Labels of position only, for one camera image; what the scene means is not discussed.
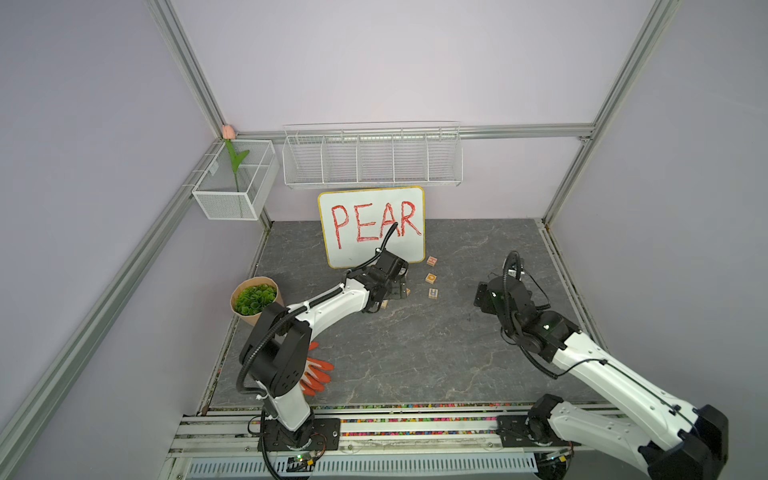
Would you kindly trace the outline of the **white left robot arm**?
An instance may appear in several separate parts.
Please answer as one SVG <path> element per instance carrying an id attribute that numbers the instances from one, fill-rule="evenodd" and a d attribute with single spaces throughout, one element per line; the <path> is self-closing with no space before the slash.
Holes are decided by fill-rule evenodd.
<path id="1" fill-rule="evenodd" d="M 342 283 L 293 305 L 273 302 L 261 312 L 240 353 L 236 389 L 258 396 L 285 432 L 304 434 L 313 423 L 300 387 L 312 341 L 350 315 L 378 312 L 384 301 L 404 292 L 409 263 L 387 249 L 397 230 L 392 224 L 374 255 L 348 269 Z"/>

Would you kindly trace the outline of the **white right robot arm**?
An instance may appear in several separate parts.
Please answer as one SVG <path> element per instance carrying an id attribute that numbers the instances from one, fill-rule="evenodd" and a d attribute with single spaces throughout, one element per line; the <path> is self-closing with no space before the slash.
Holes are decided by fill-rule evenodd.
<path id="1" fill-rule="evenodd" d="M 563 478 L 576 444 L 632 465 L 651 479 L 718 478 L 728 461 L 726 415 L 665 392 L 599 347 L 574 322 L 536 305 L 521 279 L 523 271 L 519 253 L 511 251 L 501 275 L 479 283 L 475 306 L 499 320 L 502 338 L 539 371 L 553 380 L 575 376 L 624 416 L 592 413 L 545 394 L 526 415 L 499 417 L 503 445 L 514 440 L 562 445 L 555 455 L 538 455 L 541 479 Z"/>

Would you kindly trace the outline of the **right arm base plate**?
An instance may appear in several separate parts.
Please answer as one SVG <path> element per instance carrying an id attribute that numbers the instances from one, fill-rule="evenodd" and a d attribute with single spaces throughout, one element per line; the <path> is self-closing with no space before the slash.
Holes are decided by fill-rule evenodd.
<path id="1" fill-rule="evenodd" d="M 557 436 L 544 420 L 530 420 L 527 415 L 499 415 L 496 434 L 505 448 L 552 447 L 572 448 L 571 442 Z"/>

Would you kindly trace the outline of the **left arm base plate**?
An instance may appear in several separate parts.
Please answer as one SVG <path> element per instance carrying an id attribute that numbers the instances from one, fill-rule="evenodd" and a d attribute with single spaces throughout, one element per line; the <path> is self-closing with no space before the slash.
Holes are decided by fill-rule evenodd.
<path id="1" fill-rule="evenodd" d="M 266 447 L 268 452 L 335 451 L 341 439 L 341 420 L 310 416 L 296 431 L 291 431 L 280 421 L 268 419 L 261 432 L 260 450 Z"/>

